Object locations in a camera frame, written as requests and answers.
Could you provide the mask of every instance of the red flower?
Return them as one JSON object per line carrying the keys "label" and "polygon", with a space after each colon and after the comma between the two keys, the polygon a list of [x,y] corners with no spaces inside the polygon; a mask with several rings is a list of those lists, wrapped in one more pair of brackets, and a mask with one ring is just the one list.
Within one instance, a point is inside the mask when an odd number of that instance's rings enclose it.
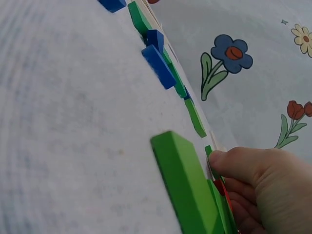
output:
{"label": "red flower", "polygon": [[308,117],[312,117],[312,103],[310,101],[304,105],[304,111]]}
{"label": "red flower", "polygon": [[296,101],[290,101],[287,106],[287,114],[291,119],[298,120],[305,114],[305,109]]}

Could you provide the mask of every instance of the blue wooden block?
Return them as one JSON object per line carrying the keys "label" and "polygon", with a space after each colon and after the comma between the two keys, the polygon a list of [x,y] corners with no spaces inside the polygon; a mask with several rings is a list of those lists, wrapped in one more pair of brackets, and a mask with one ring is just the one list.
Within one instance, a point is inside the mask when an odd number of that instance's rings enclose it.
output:
{"label": "blue wooden block", "polygon": [[190,94],[189,94],[189,91],[187,91],[186,87],[184,86],[185,90],[186,90],[186,96],[183,98],[184,100],[187,100],[187,99],[190,99],[192,100]]}
{"label": "blue wooden block", "polygon": [[148,30],[147,46],[153,45],[162,55],[164,53],[164,35],[157,29]]}
{"label": "blue wooden block", "polygon": [[165,89],[169,89],[176,85],[176,79],[174,75],[171,73],[162,55],[153,45],[149,45],[143,49],[142,54],[149,65],[154,69]]}
{"label": "blue wooden block", "polygon": [[119,11],[120,9],[127,6],[125,0],[98,0],[98,1],[106,8],[106,10],[112,13],[115,13],[116,11]]}

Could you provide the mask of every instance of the green domino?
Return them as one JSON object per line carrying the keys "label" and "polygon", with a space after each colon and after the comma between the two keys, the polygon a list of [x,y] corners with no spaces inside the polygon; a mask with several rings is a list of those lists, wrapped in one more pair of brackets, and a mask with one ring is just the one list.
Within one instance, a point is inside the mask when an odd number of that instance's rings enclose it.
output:
{"label": "green domino", "polygon": [[[205,147],[205,151],[206,151],[206,156],[207,156],[207,158],[209,158],[209,155],[213,152],[211,146],[210,146],[210,145],[207,145],[207,146]],[[212,167],[210,167],[210,169],[211,169],[211,172],[213,173],[213,176],[214,176],[215,179],[220,179],[220,178],[221,178],[221,176],[219,175],[218,172],[216,172],[215,169],[213,169]]]}
{"label": "green domino", "polygon": [[237,225],[235,223],[234,216],[233,216],[232,210],[230,208],[230,205],[229,205],[228,202],[226,202],[226,203],[227,203],[227,206],[228,206],[228,217],[230,219],[230,224],[231,224],[231,227],[232,227],[232,233],[236,234],[237,233]]}
{"label": "green domino", "polygon": [[191,99],[187,99],[187,100],[184,100],[184,102],[189,111],[195,131],[198,133],[198,135],[201,138],[205,137],[207,134],[205,132],[204,126],[200,120],[199,114],[195,108],[193,101]]}
{"label": "green domino", "polygon": [[225,234],[235,234],[233,233],[229,213],[228,213],[228,202],[226,200],[226,197],[221,196],[219,193],[218,189],[215,187],[214,183],[212,180],[208,179],[208,184],[210,189],[214,192],[214,200],[215,203],[219,209],[219,213],[221,216],[222,224],[223,224],[223,231],[219,233],[225,233]]}
{"label": "green domino", "polygon": [[146,38],[147,31],[152,29],[151,24],[148,22],[148,20],[146,19],[143,12],[141,11],[141,9],[139,8],[139,6],[135,1],[128,4],[128,9],[130,12],[133,25],[138,30],[138,32],[144,38]]}
{"label": "green domino", "polygon": [[162,55],[163,59],[165,60],[166,64],[169,65],[170,63],[172,63],[168,52],[166,51],[166,49],[164,48],[164,54]]}
{"label": "green domino", "polygon": [[186,93],[184,84],[183,84],[183,82],[181,80],[181,77],[179,76],[179,73],[177,72],[175,66],[172,63],[170,63],[168,65],[168,67],[169,67],[170,71],[172,72],[172,74],[175,77],[175,80],[176,80],[175,90],[176,90],[177,94],[179,94],[179,96],[181,98],[186,97],[187,93]]}
{"label": "green domino", "polygon": [[151,145],[183,234],[217,234],[221,217],[193,144],[168,131]]}

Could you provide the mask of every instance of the fingernail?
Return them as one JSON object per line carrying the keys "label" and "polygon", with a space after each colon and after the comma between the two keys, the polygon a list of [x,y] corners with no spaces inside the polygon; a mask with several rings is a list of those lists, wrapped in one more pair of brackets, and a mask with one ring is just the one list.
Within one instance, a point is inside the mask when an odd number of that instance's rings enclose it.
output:
{"label": "fingernail", "polygon": [[218,162],[222,154],[223,154],[222,151],[219,151],[219,150],[213,151],[208,157],[209,163],[215,164],[216,162]]}

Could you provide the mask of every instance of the green stem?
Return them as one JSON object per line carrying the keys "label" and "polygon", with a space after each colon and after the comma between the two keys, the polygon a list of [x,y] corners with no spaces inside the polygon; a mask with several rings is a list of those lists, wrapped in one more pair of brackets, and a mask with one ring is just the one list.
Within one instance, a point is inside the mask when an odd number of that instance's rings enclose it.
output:
{"label": "green stem", "polygon": [[280,149],[280,145],[282,145],[282,144],[283,144],[283,141],[289,137],[291,131],[294,129],[294,127],[299,123],[299,121],[300,121],[304,116],[305,116],[305,114],[304,114],[300,119],[296,120],[295,122],[294,122],[293,119],[292,119],[291,125],[289,126],[289,130],[287,131],[287,133],[286,133],[284,139],[281,141],[281,143],[280,143],[279,145],[276,145],[275,148]]}
{"label": "green stem", "polygon": [[203,83],[203,87],[206,83],[209,83],[211,78],[214,76],[215,72],[223,65],[223,61],[219,61],[211,70],[211,72],[209,73],[209,75],[207,76],[207,78],[205,79],[204,83]]}
{"label": "green stem", "polygon": [[293,119],[291,121],[291,125],[289,126],[289,130],[288,132],[286,133],[284,139],[282,140],[282,142],[289,136],[289,134],[291,133],[291,130],[293,129]]}

